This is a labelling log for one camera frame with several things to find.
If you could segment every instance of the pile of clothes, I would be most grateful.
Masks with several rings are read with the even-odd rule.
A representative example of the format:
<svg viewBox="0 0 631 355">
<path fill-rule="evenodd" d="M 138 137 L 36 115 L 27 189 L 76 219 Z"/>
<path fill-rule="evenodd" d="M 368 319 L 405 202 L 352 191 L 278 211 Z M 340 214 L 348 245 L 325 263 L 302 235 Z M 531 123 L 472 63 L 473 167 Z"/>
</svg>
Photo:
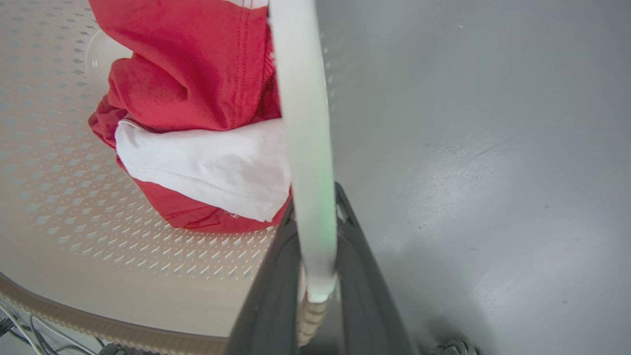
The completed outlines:
<svg viewBox="0 0 631 355">
<path fill-rule="evenodd" d="M 131 49 L 90 117 L 173 227 L 236 233 L 280 221 L 290 196 L 267 1 L 90 0 Z"/>
</svg>

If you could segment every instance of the cable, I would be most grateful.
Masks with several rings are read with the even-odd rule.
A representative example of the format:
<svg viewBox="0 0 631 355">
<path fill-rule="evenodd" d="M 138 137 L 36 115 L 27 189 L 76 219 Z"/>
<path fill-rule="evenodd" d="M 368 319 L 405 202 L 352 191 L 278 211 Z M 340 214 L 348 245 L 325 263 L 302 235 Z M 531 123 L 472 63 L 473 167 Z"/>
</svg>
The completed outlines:
<svg viewBox="0 0 631 355">
<path fill-rule="evenodd" d="M 101 347 L 105 347 L 105 343 L 103 343 L 103 341 L 101 340 L 101 338 L 99 338 L 99 337 L 94 337 L 94 339 L 96 339 L 96 340 L 97 340 L 98 345 L 100 345 Z"/>
<path fill-rule="evenodd" d="M 76 346 L 76 345 L 66 345 L 66 346 L 62 346 L 59 349 L 55 349 L 55 352 L 60 352 L 60 351 L 64 351 L 64 350 L 74 350 L 74 351 L 78 351 L 84 355 L 90 355 L 89 352 L 83 350 L 82 348 Z"/>
<path fill-rule="evenodd" d="M 22 324 L 22 327 L 26 330 L 26 331 L 31 331 L 31 328 L 27 325 Z M 26 338 L 24 338 L 23 336 L 21 336 L 20 334 L 17 334 L 13 329 L 9 330 L 9 333 L 11 333 L 11 335 L 13 335 L 14 337 L 16 337 L 19 341 L 23 342 L 24 344 L 30 346 L 30 343 L 28 342 L 28 340 Z M 66 345 L 66 346 L 62 346 L 58 349 L 54 349 L 52 351 L 54 351 L 54 354 L 59 353 L 61 351 L 65 351 L 65 350 L 74 350 L 74 351 L 78 351 L 84 355 L 90 355 L 88 352 L 84 351 L 82 348 L 76 346 L 76 345 Z"/>
<path fill-rule="evenodd" d="M 46 329 L 48 329 L 51 332 L 57 334 L 58 336 L 62 337 L 63 339 L 66 339 L 67 341 L 69 341 L 70 343 L 74 344 L 76 347 L 79 347 L 81 350 L 85 351 L 89 355 L 98 355 L 97 353 L 95 353 L 92 350 L 90 350 L 87 347 L 85 347 L 83 344 L 81 344 L 81 343 L 77 342 L 76 340 L 70 338 L 69 336 L 67 336 L 66 334 L 62 333 L 60 330 L 56 329 L 52 325 L 46 323 L 46 321 L 41 320 L 41 319 L 37 318 L 36 316 L 31 316 L 31 317 L 32 317 L 33 320 L 38 321 L 39 324 L 43 325 Z"/>
<path fill-rule="evenodd" d="M 13 322 L 13 326 L 16 327 L 22 333 L 22 335 L 24 335 L 24 338 L 33 347 L 33 350 L 37 353 L 37 355 L 44 355 L 42 350 L 37 345 L 35 345 L 35 341 L 31 339 L 28 332 L 18 322 L 18 319 L 13 315 L 12 312 L 10 312 L 11 307 L 9 307 L 8 304 L 4 303 L 4 301 L 1 301 L 1 300 L 0 300 L 0 310 L 2 310 L 6 314 L 6 316 Z"/>
</svg>

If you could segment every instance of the stitching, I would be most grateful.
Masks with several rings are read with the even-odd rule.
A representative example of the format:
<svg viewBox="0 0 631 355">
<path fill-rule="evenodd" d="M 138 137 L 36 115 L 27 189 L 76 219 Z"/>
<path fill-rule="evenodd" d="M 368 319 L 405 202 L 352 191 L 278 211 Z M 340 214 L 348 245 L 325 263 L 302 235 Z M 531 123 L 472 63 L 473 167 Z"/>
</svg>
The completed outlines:
<svg viewBox="0 0 631 355">
<path fill-rule="evenodd" d="M 235 90 L 235 109 L 234 114 L 235 117 L 233 119 L 238 119 L 240 117 L 240 107 L 238 105 L 239 101 L 239 92 L 241 90 L 241 82 L 239 78 L 241 77 L 242 71 L 242 50 L 241 50 L 241 23 L 243 20 L 243 12 L 244 12 L 245 0 L 241 2 L 241 7 L 239 8 L 239 31 L 237 32 L 237 88 Z"/>
<path fill-rule="evenodd" d="M 242 57 L 244 59 L 245 59 L 245 53 L 248 50 L 248 42 L 247 41 L 248 41 L 248 37 L 249 37 L 249 34 L 250 34 L 250 14 L 251 13 L 252 13 L 252 2 L 250 2 L 250 9 L 248 9 L 247 14 L 246 14 L 246 18 L 245 18 L 245 35 L 244 35 L 245 39 L 244 39 L 243 57 Z M 243 118 L 242 117 L 243 116 L 243 104 L 244 104 L 244 101 L 245 101 L 245 90 L 243 90 L 243 88 L 245 87 L 245 77 L 246 77 L 245 73 L 242 73 L 241 86 L 240 86 L 241 87 L 241 91 L 239 92 L 239 95 L 240 95 L 240 97 L 239 97 L 239 99 L 240 99 L 239 100 L 239 116 L 238 116 L 239 119 Z"/>
</svg>

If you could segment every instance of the gray floor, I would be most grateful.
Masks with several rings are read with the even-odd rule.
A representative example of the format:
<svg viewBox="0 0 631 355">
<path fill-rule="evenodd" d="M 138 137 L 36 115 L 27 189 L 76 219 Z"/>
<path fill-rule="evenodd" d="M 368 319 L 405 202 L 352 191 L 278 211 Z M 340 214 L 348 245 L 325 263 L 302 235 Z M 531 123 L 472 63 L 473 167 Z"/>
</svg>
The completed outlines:
<svg viewBox="0 0 631 355">
<path fill-rule="evenodd" d="M 626 351 L 631 3 L 318 5 L 336 179 L 418 341 Z"/>
</svg>

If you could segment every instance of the black cable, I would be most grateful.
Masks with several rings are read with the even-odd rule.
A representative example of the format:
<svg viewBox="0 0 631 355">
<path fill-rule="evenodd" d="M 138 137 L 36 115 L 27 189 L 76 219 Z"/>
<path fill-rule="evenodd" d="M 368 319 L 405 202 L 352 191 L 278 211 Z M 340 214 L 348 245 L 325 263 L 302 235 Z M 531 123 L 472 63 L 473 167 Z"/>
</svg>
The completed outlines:
<svg viewBox="0 0 631 355">
<path fill-rule="evenodd" d="M 20 334 L 16 333 L 15 330 L 11 329 L 11 330 L 9 330 L 9 333 L 11 333 L 11 335 L 13 335 L 14 337 L 18 338 L 18 340 L 20 340 L 24 344 L 26 344 L 28 346 L 31 346 L 31 343 L 28 342 L 27 338 L 24 338 Z"/>
<path fill-rule="evenodd" d="M 39 342 L 39 346 L 38 348 L 44 353 L 44 354 L 48 354 L 48 355 L 60 355 L 59 352 L 60 351 L 65 351 L 65 350 L 74 350 L 74 351 L 78 351 L 84 355 L 91 355 L 89 352 L 83 350 L 82 348 L 76 346 L 76 345 L 66 345 L 66 346 L 62 346 L 58 349 L 53 349 L 52 346 L 50 346 L 50 344 L 46 341 L 46 339 L 44 339 L 44 336 L 39 332 L 39 330 L 34 329 L 33 327 L 29 327 L 28 325 L 24 325 L 21 324 L 22 328 L 24 328 L 24 330 L 26 330 L 27 332 L 31 332 L 33 334 L 35 334 L 35 337 L 37 338 L 37 341 Z M 11 335 L 13 335 L 14 337 L 16 337 L 19 341 L 23 342 L 24 344 L 31 346 L 31 343 L 28 342 L 28 340 L 26 338 L 24 338 L 23 336 L 21 336 L 20 334 L 18 334 L 15 330 L 10 329 L 9 333 L 11 333 Z"/>
<path fill-rule="evenodd" d="M 51 346 L 48 344 L 46 339 L 42 336 L 42 334 L 35 329 L 35 325 L 33 324 L 33 315 L 29 318 L 29 322 L 31 323 L 31 331 L 35 334 L 35 338 L 37 342 L 39 342 L 40 347 L 44 350 L 44 354 L 46 355 L 59 355 Z"/>
<path fill-rule="evenodd" d="M 97 340 L 98 345 L 100 345 L 101 347 L 105 347 L 105 343 L 103 343 L 103 341 L 101 340 L 101 338 L 99 338 L 99 337 L 94 337 L 94 339 L 96 339 L 96 340 Z"/>
<path fill-rule="evenodd" d="M 90 355 L 89 352 L 83 350 L 82 348 L 76 346 L 76 345 L 66 345 L 66 346 L 62 346 L 59 349 L 55 349 L 55 352 L 60 352 L 60 351 L 64 351 L 64 350 L 74 350 L 74 351 L 78 351 L 81 352 L 85 355 Z"/>
</svg>

